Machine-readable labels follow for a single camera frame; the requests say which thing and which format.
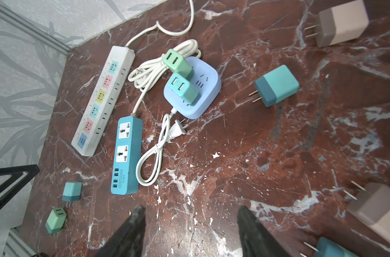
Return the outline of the light blue square power socket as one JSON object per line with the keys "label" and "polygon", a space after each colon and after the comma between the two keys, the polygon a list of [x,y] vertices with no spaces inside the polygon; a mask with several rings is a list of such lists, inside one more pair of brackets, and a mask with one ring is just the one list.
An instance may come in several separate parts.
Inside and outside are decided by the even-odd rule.
{"label": "light blue square power socket", "polygon": [[222,88],[221,78],[217,71],[206,62],[194,56],[186,60],[192,66],[194,74],[189,82],[198,90],[199,95],[192,104],[186,103],[168,85],[164,87],[166,100],[184,117],[195,120],[212,104]]}

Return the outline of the light green usb adapter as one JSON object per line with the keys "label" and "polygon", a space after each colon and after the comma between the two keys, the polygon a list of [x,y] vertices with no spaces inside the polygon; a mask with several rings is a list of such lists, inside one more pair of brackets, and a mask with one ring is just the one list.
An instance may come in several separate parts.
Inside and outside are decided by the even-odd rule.
{"label": "light green usb adapter", "polygon": [[163,56],[162,62],[173,73],[178,73],[187,80],[190,80],[194,75],[193,67],[186,58],[173,49],[168,50]]}

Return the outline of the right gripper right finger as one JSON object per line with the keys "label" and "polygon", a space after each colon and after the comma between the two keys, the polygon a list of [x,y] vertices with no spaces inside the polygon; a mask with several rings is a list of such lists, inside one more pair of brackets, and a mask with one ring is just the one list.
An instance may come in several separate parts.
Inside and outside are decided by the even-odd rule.
{"label": "right gripper right finger", "polygon": [[246,206],[240,207],[237,224],[243,257],[290,257]]}

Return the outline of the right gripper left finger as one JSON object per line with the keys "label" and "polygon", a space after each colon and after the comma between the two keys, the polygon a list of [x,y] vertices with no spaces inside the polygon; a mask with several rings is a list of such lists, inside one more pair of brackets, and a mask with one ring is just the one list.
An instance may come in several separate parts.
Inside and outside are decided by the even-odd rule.
{"label": "right gripper left finger", "polygon": [[141,257],[145,229],[146,208],[137,206],[95,256]]}

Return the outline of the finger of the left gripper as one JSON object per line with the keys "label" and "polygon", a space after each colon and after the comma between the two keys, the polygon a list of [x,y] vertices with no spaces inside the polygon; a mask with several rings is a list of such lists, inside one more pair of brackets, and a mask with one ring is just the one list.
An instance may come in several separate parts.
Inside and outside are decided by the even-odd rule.
{"label": "finger of the left gripper", "polygon": [[37,164],[0,168],[0,177],[7,177],[0,184],[0,210],[39,172]]}

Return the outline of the teal green usb adapter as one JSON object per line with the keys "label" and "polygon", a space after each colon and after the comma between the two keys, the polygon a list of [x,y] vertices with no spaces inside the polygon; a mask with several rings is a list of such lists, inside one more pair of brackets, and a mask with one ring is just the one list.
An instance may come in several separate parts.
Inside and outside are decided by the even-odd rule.
{"label": "teal green usb adapter", "polygon": [[167,82],[167,87],[179,96],[186,104],[192,105],[199,96],[199,91],[185,77],[173,73]]}

